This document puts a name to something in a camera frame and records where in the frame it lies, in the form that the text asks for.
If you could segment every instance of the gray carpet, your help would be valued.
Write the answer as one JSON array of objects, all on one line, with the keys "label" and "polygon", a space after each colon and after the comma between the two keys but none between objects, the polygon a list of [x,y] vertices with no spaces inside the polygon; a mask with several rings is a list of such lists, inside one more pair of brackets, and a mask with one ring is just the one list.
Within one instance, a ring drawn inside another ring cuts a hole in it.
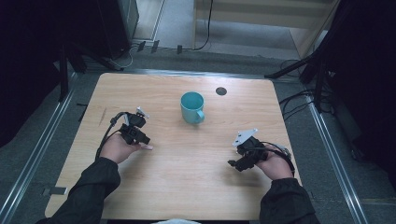
[{"label": "gray carpet", "polygon": [[[146,48],[141,52],[132,50],[134,62],[124,69],[124,73],[177,73],[171,71],[188,71],[214,73],[212,76],[230,76],[246,78],[262,78],[279,70],[283,61],[263,57],[233,56],[225,54],[184,51],[177,54],[175,50],[158,49],[151,54]],[[129,63],[129,56],[117,60],[119,64]],[[87,104],[99,76],[105,72],[102,65],[87,59],[89,66],[86,74],[78,74],[78,83],[69,107],[64,113],[55,134],[53,135],[46,154],[26,190],[11,223],[35,223],[44,217],[44,210],[49,196],[43,196],[44,188],[53,187],[63,167],[68,150],[73,143],[84,107]],[[278,100],[303,90],[303,85],[294,77],[284,76],[275,80]],[[24,124],[14,140],[0,148],[0,202],[3,203],[13,183],[18,178],[41,132],[50,119],[57,99],[59,88],[55,89],[37,111]],[[288,110],[306,103],[305,98],[295,99],[288,105]],[[386,174],[376,165],[356,162],[350,157],[348,142],[331,115],[325,115],[339,153],[346,169],[353,180],[358,194],[361,196],[366,215],[371,223],[393,223],[396,219],[395,192],[387,182]],[[329,157],[325,151],[317,126],[308,108],[286,120],[286,127],[294,151],[294,157],[304,187],[309,192],[312,203],[321,223],[353,223],[346,200],[335,177]]]}]

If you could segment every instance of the hand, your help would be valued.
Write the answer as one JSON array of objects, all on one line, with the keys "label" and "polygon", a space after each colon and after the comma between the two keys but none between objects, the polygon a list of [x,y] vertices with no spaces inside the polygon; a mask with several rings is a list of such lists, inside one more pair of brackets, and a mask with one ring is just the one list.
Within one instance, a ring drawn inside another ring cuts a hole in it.
[{"label": "hand", "polygon": [[108,158],[117,164],[128,159],[135,151],[141,148],[140,144],[128,145],[119,133],[111,135],[102,148],[100,157]]},{"label": "hand", "polygon": [[[274,146],[266,146],[269,149],[280,151],[279,148]],[[272,180],[293,178],[293,174],[289,168],[288,163],[274,152],[268,152],[266,161],[259,161],[256,163],[260,169]]]}]

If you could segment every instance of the floor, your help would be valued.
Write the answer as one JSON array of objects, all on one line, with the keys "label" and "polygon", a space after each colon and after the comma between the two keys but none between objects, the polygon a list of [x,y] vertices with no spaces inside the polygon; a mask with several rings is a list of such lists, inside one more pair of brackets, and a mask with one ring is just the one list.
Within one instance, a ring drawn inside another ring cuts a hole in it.
[{"label": "floor", "polygon": [[[159,41],[159,47],[163,48],[176,49],[178,45],[183,49],[192,48],[192,0],[145,0],[137,1],[137,4],[143,8],[139,9],[141,20],[135,34],[137,42]],[[157,21],[158,26],[145,20]],[[196,48],[206,41],[207,25],[208,22],[202,20],[196,24]],[[289,28],[237,22],[211,21],[210,37],[202,51],[300,60]]]}]

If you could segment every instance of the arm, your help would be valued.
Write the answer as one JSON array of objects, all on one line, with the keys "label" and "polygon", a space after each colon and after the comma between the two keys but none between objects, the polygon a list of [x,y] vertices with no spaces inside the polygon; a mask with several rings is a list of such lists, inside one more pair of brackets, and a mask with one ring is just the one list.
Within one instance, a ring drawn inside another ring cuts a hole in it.
[{"label": "arm", "polygon": [[112,135],[100,158],[82,172],[67,200],[47,223],[99,223],[104,199],[120,184],[118,163],[139,148],[127,145],[119,134]]},{"label": "arm", "polygon": [[261,224],[319,223],[308,193],[293,178],[286,161],[269,152],[267,160],[256,165],[273,180],[261,201]]}]

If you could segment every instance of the table surface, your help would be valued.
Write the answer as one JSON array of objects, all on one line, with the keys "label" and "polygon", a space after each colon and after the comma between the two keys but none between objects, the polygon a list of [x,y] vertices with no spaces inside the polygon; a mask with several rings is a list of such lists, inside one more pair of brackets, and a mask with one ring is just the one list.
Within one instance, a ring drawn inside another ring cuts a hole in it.
[{"label": "table surface", "polygon": [[[218,87],[227,93],[216,94]],[[179,100],[186,91],[204,96],[203,123],[181,117]],[[56,186],[71,189],[94,161],[111,118],[138,106],[150,115],[141,130],[154,149],[137,151],[120,164],[121,184],[105,200],[104,219],[258,219],[271,180],[257,167],[238,172],[227,161],[241,158],[232,146],[237,133],[254,128],[259,140],[292,153],[274,85],[264,79],[101,75]],[[46,216],[66,197],[52,195]]]}]

